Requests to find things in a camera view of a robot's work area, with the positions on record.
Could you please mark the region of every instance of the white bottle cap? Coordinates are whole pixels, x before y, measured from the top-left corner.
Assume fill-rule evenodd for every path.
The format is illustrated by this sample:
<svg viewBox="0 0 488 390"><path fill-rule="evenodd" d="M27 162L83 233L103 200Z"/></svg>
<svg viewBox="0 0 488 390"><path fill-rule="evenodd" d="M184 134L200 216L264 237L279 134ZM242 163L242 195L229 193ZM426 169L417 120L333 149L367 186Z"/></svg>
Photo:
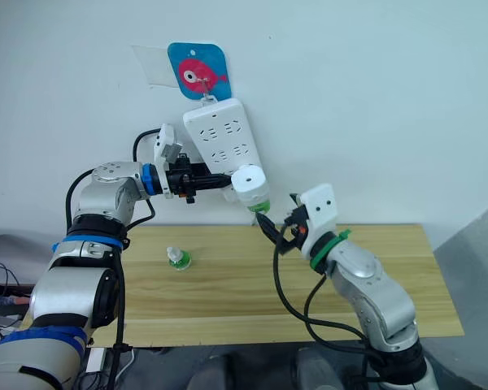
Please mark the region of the white bottle cap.
<svg viewBox="0 0 488 390"><path fill-rule="evenodd" d="M231 183L239 201L246 207L258 205L269 199L269 186L261 167L240 167L232 174Z"/></svg>
<svg viewBox="0 0 488 390"><path fill-rule="evenodd" d="M168 246L166 253L168 254L168 258L173 262L179 262L182 259L182 250L174 246Z"/></svg>

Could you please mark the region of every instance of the plastic bottle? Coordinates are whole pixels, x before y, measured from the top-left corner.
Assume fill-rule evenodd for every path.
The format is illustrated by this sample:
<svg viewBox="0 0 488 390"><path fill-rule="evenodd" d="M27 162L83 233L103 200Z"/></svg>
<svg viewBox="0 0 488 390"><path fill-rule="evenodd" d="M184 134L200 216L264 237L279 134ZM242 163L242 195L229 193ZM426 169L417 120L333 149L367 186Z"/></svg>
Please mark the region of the plastic bottle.
<svg viewBox="0 0 488 390"><path fill-rule="evenodd" d="M179 248L168 246L166 248L168 254L168 263L178 271L185 270L190 266L191 256L185 250L180 250Z"/></svg>

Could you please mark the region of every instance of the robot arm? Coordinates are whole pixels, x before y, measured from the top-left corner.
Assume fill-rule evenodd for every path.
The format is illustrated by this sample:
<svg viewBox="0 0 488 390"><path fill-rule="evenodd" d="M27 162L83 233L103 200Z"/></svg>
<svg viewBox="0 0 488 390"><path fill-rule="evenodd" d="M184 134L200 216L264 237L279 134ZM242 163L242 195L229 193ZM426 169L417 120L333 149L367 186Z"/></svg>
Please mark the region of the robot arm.
<svg viewBox="0 0 488 390"><path fill-rule="evenodd" d="M33 290L33 324L0 342L0 389L72 388L94 331L116 315L123 323L121 252L129 245L136 202L166 193L191 203L198 190L231 184L230 176L213 175L205 164L178 154L173 128L164 127L160 137L166 147L158 148L155 165L109 162L92 171L72 226ZM118 353L127 348L120 334ZM111 370L114 378L117 367Z"/></svg>
<svg viewBox="0 0 488 390"><path fill-rule="evenodd" d="M326 274L351 303L370 347L382 360L369 358L385 380L383 388L437 389L420 346L412 299L374 254L347 239L349 232L335 234L338 212L332 187L322 184L292 198L298 207L285 224L293 226L294 239L282 239L279 252L300 249L311 268ZM277 242L274 224L262 214L257 219L266 236Z"/></svg>

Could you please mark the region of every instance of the white wall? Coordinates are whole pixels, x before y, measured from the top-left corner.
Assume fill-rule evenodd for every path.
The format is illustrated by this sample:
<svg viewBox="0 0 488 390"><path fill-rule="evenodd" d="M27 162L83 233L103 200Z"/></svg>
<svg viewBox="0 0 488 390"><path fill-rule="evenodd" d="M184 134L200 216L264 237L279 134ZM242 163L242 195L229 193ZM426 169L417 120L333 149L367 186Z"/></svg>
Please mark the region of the white wall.
<svg viewBox="0 0 488 390"><path fill-rule="evenodd" d="M182 127L197 103L130 47L172 41L226 53L277 219L329 181L341 221L423 223L437 247L488 208L487 0L0 0L0 232L61 237L74 177ZM251 221L222 197L154 204L153 223Z"/></svg>

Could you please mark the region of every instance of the wooden tabletop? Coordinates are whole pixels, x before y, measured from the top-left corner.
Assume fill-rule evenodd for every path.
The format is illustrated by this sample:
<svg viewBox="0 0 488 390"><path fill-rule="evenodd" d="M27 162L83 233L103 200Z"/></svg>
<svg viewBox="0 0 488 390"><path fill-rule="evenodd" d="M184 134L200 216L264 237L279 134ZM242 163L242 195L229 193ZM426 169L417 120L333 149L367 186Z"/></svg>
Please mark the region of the wooden tabletop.
<svg viewBox="0 0 488 390"><path fill-rule="evenodd" d="M418 225L351 225L349 238L373 251L386 272L412 296L421 336L462 336L441 271ZM136 347L224 345L311 340L287 313L272 278L273 244L256 226L137 227L123 253L126 279L124 341ZM168 264L167 246L191 252L190 268ZM320 276L298 250L280 263L285 294L299 310ZM359 326L351 307L328 281L312 316ZM111 346L115 324L94 333L94 346ZM350 333L316 327L327 340Z"/></svg>

